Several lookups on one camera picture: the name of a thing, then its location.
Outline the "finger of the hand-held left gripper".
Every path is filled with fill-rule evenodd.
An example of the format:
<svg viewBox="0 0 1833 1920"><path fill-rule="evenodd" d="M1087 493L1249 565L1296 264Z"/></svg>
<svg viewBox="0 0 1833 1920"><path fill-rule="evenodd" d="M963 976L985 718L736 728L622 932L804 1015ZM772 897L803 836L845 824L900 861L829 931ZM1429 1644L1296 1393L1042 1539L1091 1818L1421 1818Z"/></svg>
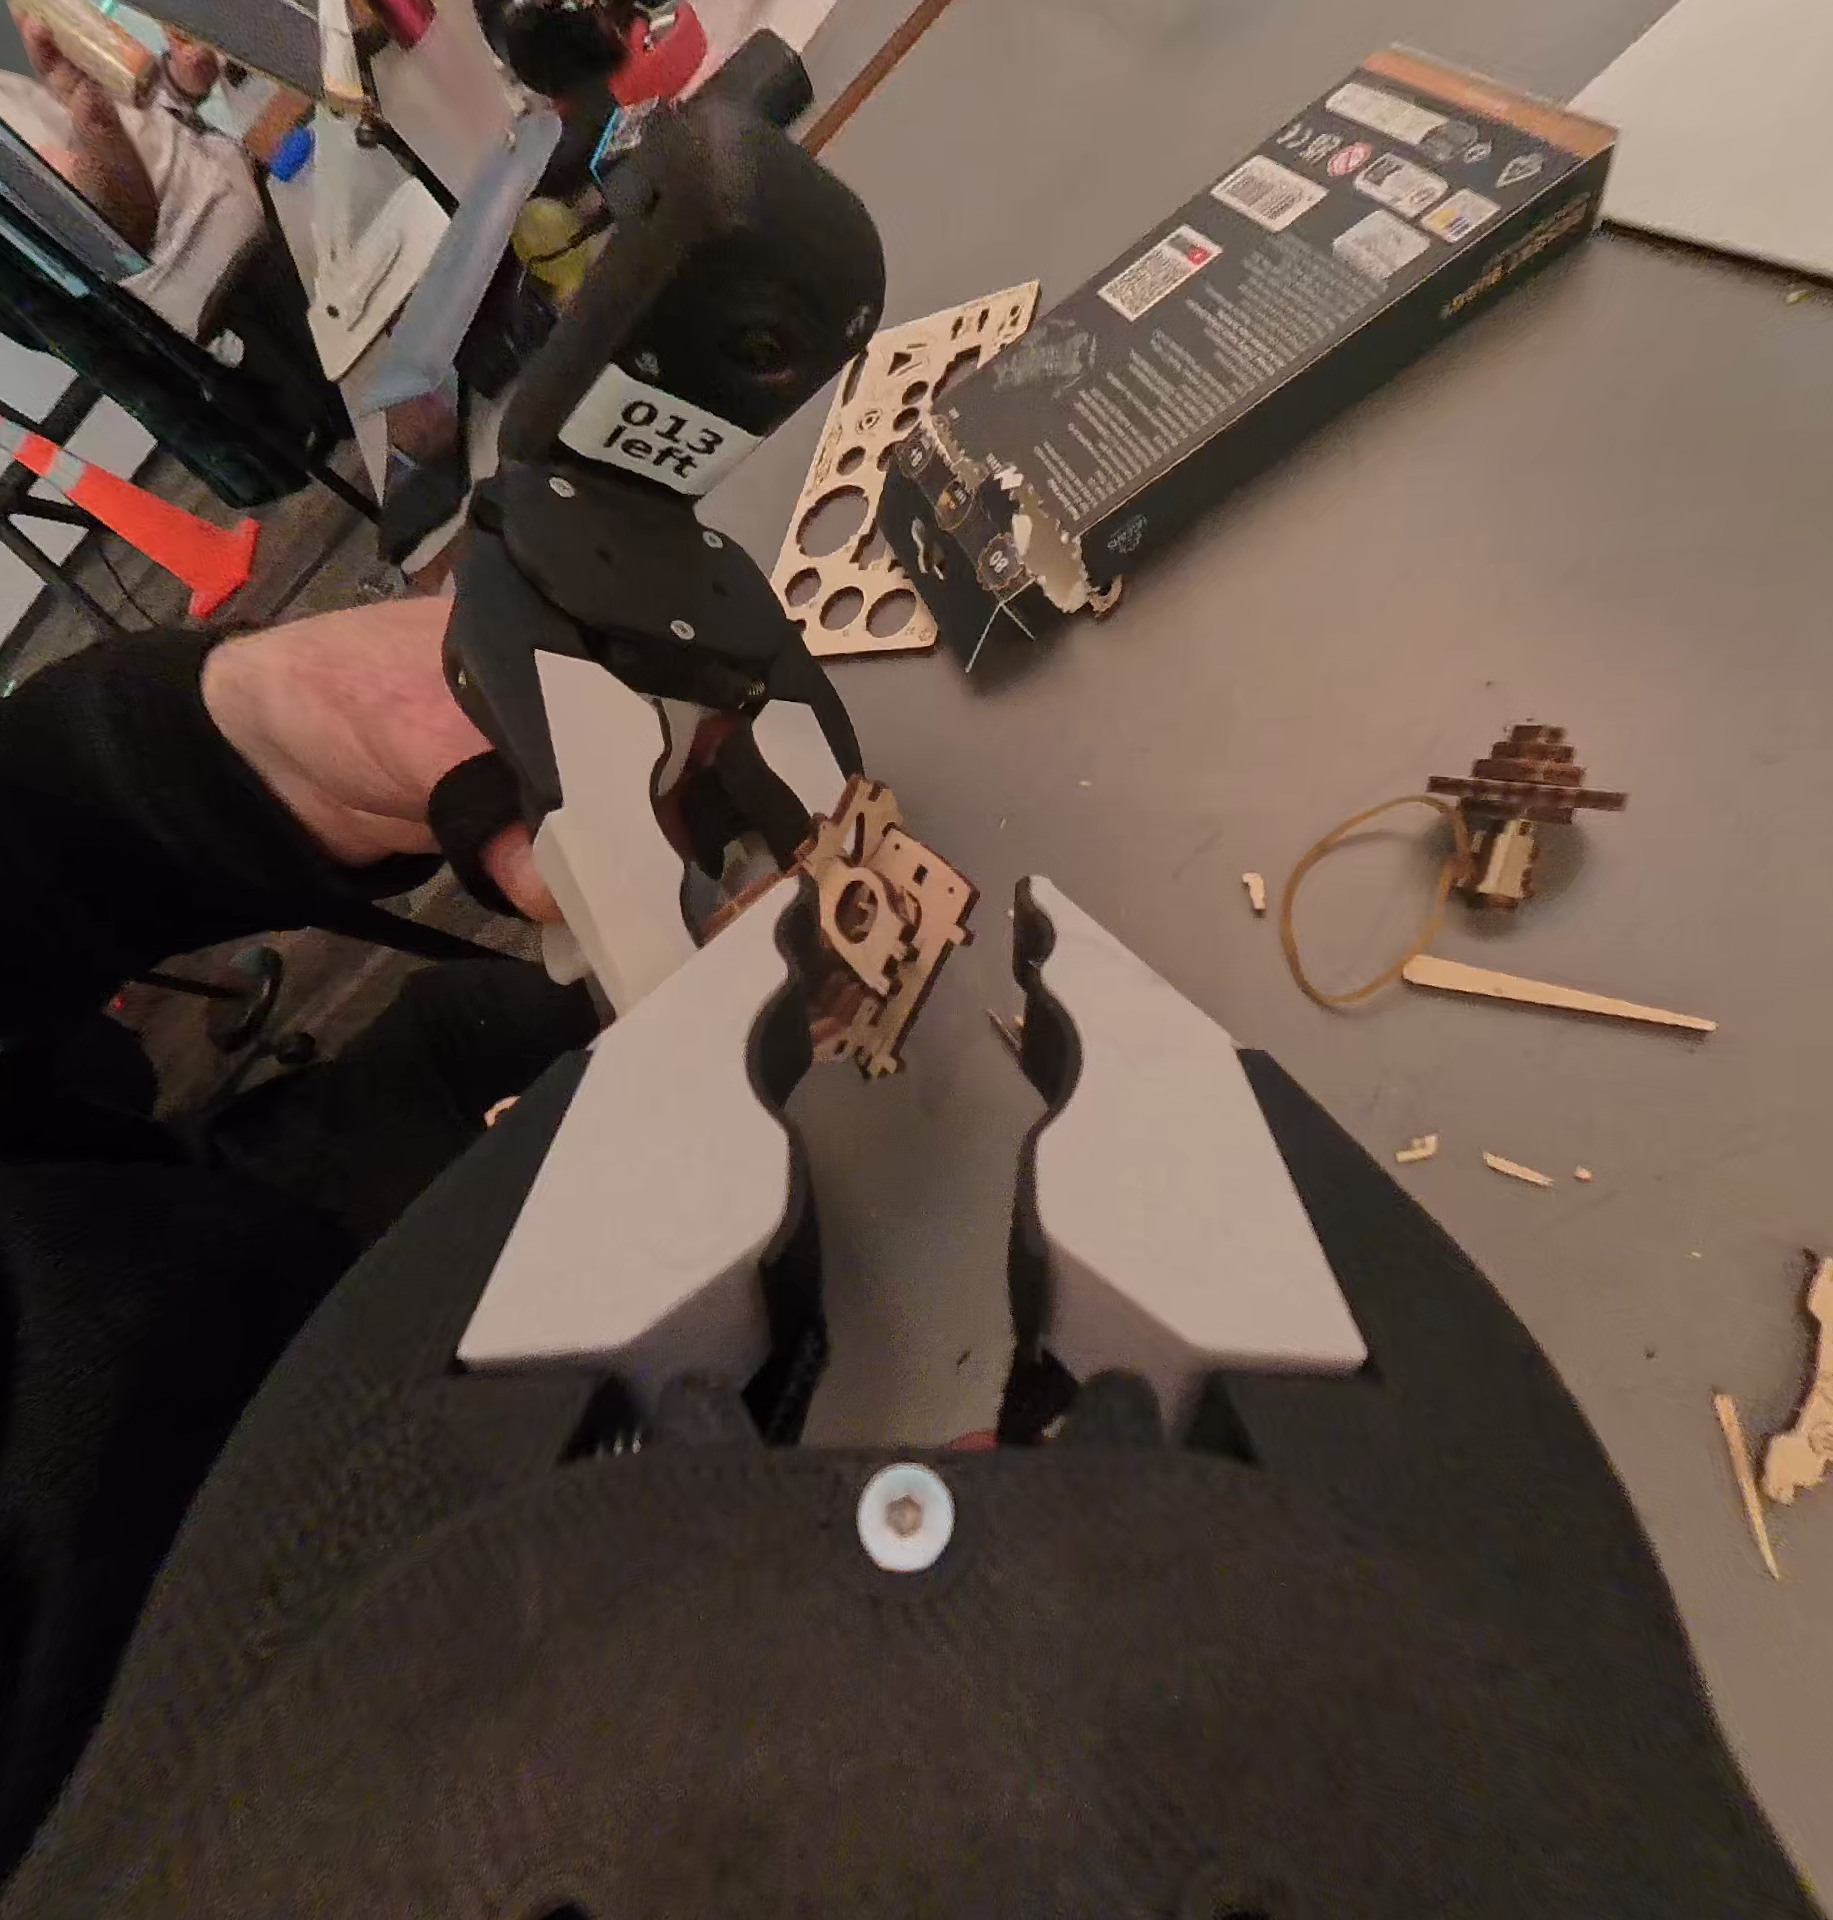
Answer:
<svg viewBox="0 0 1833 1920"><path fill-rule="evenodd" d="M689 968L685 861L655 812L671 750L665 712L594 659L544 655L559 804L533 839L564 927L616 1018Z"/></svg>
<svg viewBox="0 0 1833 1920"><path fill-rule="evenodd" d="M849 778L804 704L772 701L754 718L712 714L685 768L694 892L737 901L792 870Z"/></svg>

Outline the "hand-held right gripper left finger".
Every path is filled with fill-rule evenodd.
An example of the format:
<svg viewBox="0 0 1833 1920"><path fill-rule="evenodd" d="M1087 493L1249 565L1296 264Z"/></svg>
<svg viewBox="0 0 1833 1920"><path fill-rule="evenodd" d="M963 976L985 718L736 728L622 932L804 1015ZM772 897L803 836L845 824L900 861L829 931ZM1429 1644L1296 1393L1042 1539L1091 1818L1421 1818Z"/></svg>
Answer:
<svg viewBox="0 0 1833 1920"><path fill-rule="evenodd" d="M633 1409L707 1376L794 1444L829 1364L790 1098L811 1065L816 892L783 878L588 1052L454 1360L590 1368Z"/></svg>

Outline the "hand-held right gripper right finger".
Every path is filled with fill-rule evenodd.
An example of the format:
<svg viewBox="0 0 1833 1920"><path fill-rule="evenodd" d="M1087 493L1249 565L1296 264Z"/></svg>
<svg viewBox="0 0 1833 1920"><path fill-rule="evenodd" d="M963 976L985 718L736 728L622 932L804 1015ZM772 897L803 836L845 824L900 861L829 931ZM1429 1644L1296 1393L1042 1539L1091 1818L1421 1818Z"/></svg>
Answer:
<svg viewBox="0 0 1833 1920"><path fill-rule="evenodd" d="M1020 1068L1046 1113L1007 1238L1007 1444L1130 1376L1166 1433L1218 1379L1354 1379L1367 1340L1241 1046L1048 875L1010 911Z"/></svg>

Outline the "wooden buggy model assembly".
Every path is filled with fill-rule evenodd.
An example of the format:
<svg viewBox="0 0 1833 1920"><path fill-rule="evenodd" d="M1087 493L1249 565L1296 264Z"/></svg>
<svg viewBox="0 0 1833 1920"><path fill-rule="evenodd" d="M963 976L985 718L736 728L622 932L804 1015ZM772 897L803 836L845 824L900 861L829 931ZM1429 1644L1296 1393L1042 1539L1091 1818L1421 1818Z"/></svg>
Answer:
<svg viewBox="0 0 1833 1920"><path fill-rule="evenodd" d="M818 1065L866 1077L904 1073L904 1047L957 947L975 941L980 891L904 824L883 783L849 778L816 815L784 875L816 892L804 961Z"/></svg>

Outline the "person's left forearm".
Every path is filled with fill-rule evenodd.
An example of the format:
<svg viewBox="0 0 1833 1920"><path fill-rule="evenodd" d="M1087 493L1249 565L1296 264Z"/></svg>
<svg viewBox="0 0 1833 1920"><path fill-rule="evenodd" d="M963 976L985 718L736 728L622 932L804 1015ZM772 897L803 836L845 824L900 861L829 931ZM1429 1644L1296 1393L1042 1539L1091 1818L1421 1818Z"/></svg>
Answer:
<svg viewBox="0 0 1833 1920"><path fill-rule="evenodd" d="M169 958L340 931L438 856L335 858L225 742L202 672L225 644L102 639L0 696L0 1042L103 1009Z"/></svg>

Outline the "person's left hand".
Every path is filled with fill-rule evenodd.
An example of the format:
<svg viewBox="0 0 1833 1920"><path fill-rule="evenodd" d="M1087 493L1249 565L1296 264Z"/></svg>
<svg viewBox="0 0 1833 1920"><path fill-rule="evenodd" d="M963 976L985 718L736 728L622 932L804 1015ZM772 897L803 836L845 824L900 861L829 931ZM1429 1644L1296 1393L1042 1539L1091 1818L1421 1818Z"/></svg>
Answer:
<svg viewBox="0 0 1833 1920"><path fill-rule="evenodd" d="M452 594L225 636L198 664L212 732L271 795L299 878L283 927L338 927L443 856L431 795L488 758L444 674Z"/></svg>

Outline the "laser-cut plywood part sheet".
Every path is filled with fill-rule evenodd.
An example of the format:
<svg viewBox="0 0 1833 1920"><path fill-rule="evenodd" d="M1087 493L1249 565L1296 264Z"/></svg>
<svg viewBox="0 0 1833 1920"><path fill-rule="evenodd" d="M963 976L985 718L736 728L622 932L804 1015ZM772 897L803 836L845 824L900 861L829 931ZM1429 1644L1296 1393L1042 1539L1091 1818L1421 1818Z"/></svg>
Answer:
<svg viewBox="0 0 1833 1920"><path fill-rule="evenodd" d="M1010 346L1039 314L1036 280L883 326L837 381L772 589L822 659L929 655L935 618L880 535L895 449L950 381Z"/></svg>

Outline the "tan rubber band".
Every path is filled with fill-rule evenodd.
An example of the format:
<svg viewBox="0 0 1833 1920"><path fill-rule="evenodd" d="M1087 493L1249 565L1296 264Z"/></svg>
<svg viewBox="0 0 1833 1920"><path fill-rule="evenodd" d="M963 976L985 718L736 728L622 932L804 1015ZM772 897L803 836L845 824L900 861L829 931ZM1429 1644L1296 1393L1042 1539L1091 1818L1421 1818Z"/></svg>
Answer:
<svg viewBox="0 0 1833 1920"><path fill-rule="evenodd" d="M1409 950L1403 950L1403 958L1395 958L1391 964L1384 964L1382 973L1367 976L1359 986L1348 991L1328 991L1314 980L1302 941L1296 941L1296 903L1305 886L1311 882L1314 870L1331 858L1337 848L1346 848L1348 844L1354 844L1359 836L1364 836L1367 828L1382 824L1388 815L1395 815L1400 808L1429 808L1431 815L1440 815L1450 824L1450 852L1441 856L1436 878L1431 878L1431 897L1429 897L1429 911L1424 919L1419 924L1414 938L1409 941ZM1419 958L1429 958L1436 938L1445 927L1450 908L1454 908L1454 892L1458 891L1458 882L1469 875L1473 865L1473 828L1467 822L1467 815L1458 812L1455 799L1445 795L1431 795L1431 791L1413 791L1413 795L1400 795L1400 799L1384 799L1378 804L1361 808L1359 815L1348 815L1346 822L1337 822L1334 828L1328 828L1295 865L1291 875L1284 878L1281 891L1281 955L1287 964L1287 973L1295 980L1295 986L1314 1001L1323 1011L1334 1015L1354 1015L1364 1004L1370 1004L1375 997L1382 997L1384 991L1400 986L1409 976L1409 968Z"/></svg>

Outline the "pointed pale wooden stick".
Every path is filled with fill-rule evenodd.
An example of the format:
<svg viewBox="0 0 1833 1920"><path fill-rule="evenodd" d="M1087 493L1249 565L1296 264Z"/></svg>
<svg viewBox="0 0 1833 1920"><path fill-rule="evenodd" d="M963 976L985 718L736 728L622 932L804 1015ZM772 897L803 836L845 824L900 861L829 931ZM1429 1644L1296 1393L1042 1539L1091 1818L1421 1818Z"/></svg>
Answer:
<svg viewBox="0 0 1833 1920"><path fill-rule="evenodd" d="M1488 968L1455 964L1455 961L1436 958L1436 955L1419 955L1419 958L1406 961L1400 976L1403 976L1403 984L1409 984L1414 991L1431 991L1431 994L1506 1001L1506 1004L1519 1004L1519 1009L1561 1011L1561 1015L1577 1015L1577 1018L1673 1028L1683 1036L1714 1036L1717 1030L1717 1020L1708 1020L1708 1018L1696 1018L1696 1015L1683 1015L1683 1011L1668 1011L1668 1009L1650 1009L1642 1001L1607 997L1607 994L1593 994L1593 991L1577 991L1577 986L1552 984L1552 980L1533 980L1524 973L1501 973Z"/></svg>

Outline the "orange-red plastic item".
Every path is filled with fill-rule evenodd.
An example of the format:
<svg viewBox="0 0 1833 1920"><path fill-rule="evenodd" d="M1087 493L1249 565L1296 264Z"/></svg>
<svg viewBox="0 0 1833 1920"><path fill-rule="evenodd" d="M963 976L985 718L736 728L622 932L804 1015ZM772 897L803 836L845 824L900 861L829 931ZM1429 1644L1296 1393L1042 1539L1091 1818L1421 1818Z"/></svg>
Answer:
<svg viewBox="0 0 1833 1920"><path fill-rule="evenodd" d="M254 581L255 520L230 528L198 520L141 485L84 461L37 428L0 416L0 449L17 468L56 493L87 527L171 573L189 589L189 618L209 620Z"/></svg>

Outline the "person's dark clothing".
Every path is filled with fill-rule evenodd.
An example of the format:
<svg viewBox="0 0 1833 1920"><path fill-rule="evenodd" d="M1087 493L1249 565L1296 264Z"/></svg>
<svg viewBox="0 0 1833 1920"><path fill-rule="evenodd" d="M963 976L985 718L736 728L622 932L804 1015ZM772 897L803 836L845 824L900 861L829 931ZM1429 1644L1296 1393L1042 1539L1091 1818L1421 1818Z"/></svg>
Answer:
<svg viewBox="0 0 1833 1920"><path fill-rule="evenodd" d="M544 968L413 973L351 1046L154 1116L97 1015L0 1053L0 1882L77 1763L242 1409L327 1289L590 1046Z"/></svg>

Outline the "thin wooden sliver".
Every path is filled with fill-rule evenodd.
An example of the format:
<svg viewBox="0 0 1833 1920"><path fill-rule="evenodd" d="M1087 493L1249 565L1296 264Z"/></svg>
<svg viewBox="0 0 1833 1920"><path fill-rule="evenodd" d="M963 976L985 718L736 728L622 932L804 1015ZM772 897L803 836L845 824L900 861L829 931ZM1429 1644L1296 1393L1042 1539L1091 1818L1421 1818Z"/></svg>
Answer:
<svg viewBox="0 0 1833 1920"><path fill-rule="evenodd" d="M1770 1579L1778 1582L1778 1579L1783 1579L1783 1570L1778 1570L1778 1556L1775 1556L1775 1545L1774 1545L1774 1536L1770 1536L1765 1500L1764 1500L1764 1487L1758 1487L1758 1473L1757 1473L1757 1455L1751 1455L1751 1443L1748 1443L1748 1434L1747 1434L1740 1406L1735 1406L1731 1395L1714 1393L1714 1395L1712 1395L1712 1412L1714 1412L1717 1434L1723 1434L1723 1444L1725 1444L1725 1455L1728 1455L1728 1468L1731 1468L1731 1477L1735 1477L1740 1505L1742 1505L1742 1517L1747 1517L1748 1539L1751 1539L1751 1545L1757 1545L1757 1552L1758 1552L1758 1561L1764 1561Z"/></svg>

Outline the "black cardboard box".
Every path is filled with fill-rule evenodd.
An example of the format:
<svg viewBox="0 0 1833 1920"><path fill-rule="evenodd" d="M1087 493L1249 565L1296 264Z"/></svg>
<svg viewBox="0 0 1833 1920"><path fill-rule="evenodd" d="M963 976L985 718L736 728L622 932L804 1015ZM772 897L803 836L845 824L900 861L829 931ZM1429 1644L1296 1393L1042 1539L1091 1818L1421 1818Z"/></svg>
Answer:
<svg viewBox="0 0 1833 1920"><path fill-rule="evenodd" d="M1577 248L1616 131L1384 47L953 381L880 532L940 644L1046 636Z"/></svg>

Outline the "curved notched wooden strip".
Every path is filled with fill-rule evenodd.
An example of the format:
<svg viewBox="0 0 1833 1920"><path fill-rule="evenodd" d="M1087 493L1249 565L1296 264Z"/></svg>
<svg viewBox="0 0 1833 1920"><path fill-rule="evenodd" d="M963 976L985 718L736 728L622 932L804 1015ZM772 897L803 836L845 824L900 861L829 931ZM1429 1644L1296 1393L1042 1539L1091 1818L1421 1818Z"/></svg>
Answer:
<svg viewBox="0 0 1833 1920"><path fill-rule="evenodd" d="M1758 1494L1790 1505L1833 1468L1833 1256L1810 1256L1805 1315L1815 1329L1805 1395L1778 1434L1770 1440Z"/></svg>

